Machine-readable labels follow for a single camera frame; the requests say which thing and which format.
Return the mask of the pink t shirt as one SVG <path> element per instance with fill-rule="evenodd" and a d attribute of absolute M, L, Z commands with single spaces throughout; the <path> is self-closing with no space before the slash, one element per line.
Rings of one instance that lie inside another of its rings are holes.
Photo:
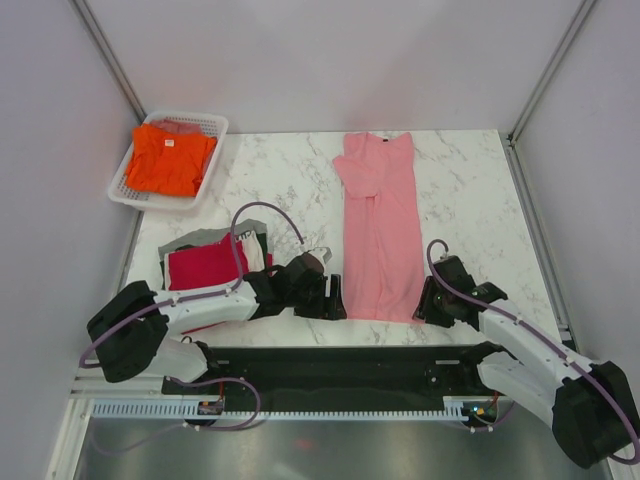
<path fill-rule="evenodd" d="M 344 304 L 352 319 L 411 323 L 424 283 L 410 133 L 344 136 Z"/>

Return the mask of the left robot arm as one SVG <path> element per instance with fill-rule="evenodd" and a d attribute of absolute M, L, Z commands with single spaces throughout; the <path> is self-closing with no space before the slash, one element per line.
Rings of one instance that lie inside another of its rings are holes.
<path fill-rule="evenodd" d="M 89 350 L 83 369 L 99 368 L 109 383 L 144 372 L 174 377 L 198 393 L 219 382 L 203 342 L 178 336 L 219 323 L 275 317 L 285 310 L 305 318 L 343 320 L 341 278 L 327 274 L 328 248 L 314 248 L 287 265 L 275 265 L 223 285 L 182 291 L 153 291 L 144 281 L 124 287 L 87 324 Z"/>

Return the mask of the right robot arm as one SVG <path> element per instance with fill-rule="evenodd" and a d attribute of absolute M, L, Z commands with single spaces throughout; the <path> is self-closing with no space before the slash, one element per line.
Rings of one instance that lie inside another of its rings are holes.
<path fill-rule="evenodd" d="M 458 368 L 465 391 L 488 388 L 506 395 L 548 426 L 565 455 L 582 468 L 606 458 L 638 464 L 637 455 L 617 454 L 639 446 L 639 414 L 621 368 L 549 336 L 502 289 L 476 283 L 458 257 L 431 262 L 429 270 L 416 318 L 438 326 L 464 322 L 487 339 L 488 353 Z"/>

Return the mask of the folded white t shirt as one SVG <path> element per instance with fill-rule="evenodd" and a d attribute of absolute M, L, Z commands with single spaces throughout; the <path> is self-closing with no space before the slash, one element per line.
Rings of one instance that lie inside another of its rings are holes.
<path fill-rule="evenodd" d="M 240 261 L 238 271 L 231 236 L 199 247 L 188 247 L 164 258 L 164 288 L 170 291 L 191 290 L 234 282 L 245 273 L 256 271 L 253 261 L 258 253 L 254 232 L 235 241 Z"/>

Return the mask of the folded red t shirt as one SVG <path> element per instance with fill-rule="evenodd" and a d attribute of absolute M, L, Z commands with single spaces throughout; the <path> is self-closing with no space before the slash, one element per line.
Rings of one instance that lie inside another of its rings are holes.
<path fill-rule="evenodd" d="M 240 240 L 232 241 L 227 234 L 217 243 L 166 254 L 166 291 L 182 298 L 223 292 L 221 296 L 191 299 L 168 308 L 169 334 L 187 334 L 218 323 L 250 319 L 257 312 L 258 303 L 255 291 L 242 276 L 267 266 L 253 232 Z"/>

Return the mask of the orange t shirt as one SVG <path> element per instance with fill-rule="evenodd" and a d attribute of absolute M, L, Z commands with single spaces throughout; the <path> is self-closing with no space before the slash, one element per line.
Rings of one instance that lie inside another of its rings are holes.
<path fill-rule="evenodd" d="M 195 197 L 217 145 L 202 133 L 171 133 L 151 124 L 133 129 L 125 185 L 137 192 Z"/>

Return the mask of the dark pink shirt in basket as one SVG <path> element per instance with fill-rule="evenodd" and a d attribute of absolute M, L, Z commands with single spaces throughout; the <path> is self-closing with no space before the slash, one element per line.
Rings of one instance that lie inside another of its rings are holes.
<path fill-rule="evenodd" d="M 172 119 L 157 119 L 149 122 L 150 125 L 171 134 L 202 134 L 201 127 L 192 122 L 177 121 Z"/>

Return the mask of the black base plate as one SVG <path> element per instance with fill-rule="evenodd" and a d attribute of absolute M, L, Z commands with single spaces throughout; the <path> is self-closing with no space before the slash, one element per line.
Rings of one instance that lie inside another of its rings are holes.
<path fill-rule="evenodd" d="M 222 393 L 231 407 L 268 410 L 439 409 L 447 396 L 488 397 L 477 367 L 500 352 L 473 346 L 210 348 L 213 367 L 194 386 L 164 381 L 165 395 Z"/>

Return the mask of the right aluminium frame post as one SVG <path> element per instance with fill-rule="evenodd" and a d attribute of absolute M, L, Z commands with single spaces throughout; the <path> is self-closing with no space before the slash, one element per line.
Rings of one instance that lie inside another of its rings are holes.
<path fill-rule="evenodd" d="M 549 60 L 546 62 L 513 127 L 505 135 L 507 145 L 510 148 L 515 148 L 529 121 L 536 112 L 539 103 L 551 86 L 564 60 L 577 42 L 579 35 L 598 5 L 598 0 L 582 0 L 579 2 L 577 9 L 564 29 L 560 40 L 554 47 Z"/>

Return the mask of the aluminium frame post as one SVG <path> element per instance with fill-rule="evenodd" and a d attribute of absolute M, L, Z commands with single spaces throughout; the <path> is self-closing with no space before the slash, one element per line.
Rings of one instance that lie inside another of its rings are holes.
<path fill-rule="evenodd" d="M 529 121 L 536 112 L 539 103 L 551 86 L 564 60 L 577 42 L 579 35 L 598 5 L 598 0 L 582 0 L 579 2 L 577 9 L 564 29 L 560 40 L 554 47 L 549 60 L 546 62 L 513 127 L 505 135 L 507 145 L 510 148 L 515 148 Z"/>
<path fill-rule="evenodd" d="M 86 0 L 70 0 L 69 4 L 86 30 L 91 42 L 111 77 L 115 81 L 133 115 L 139 122 L 142 122 L 146 118 L 146 110 L 121 62 L 119 61 L 111 42 L 98 20 L 98 17 L 94 13 L 90 2 Z"/>

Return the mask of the left aluminium frame post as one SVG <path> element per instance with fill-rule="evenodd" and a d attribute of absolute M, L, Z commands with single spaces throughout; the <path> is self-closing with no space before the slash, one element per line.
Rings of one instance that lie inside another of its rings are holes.
<path fill-rule="evenodd" d="M 86 30 L 91 42 L 111 77 L 115 81 L 133 115 L 139 122 L 142 122 L 146 118 L 146 110 L 121 62 L 119 61 L 111 42 L 98 20 L 98 17 L 94 13 L 90 2 L 86 0 L 70 0 L 69 4 Z"/>

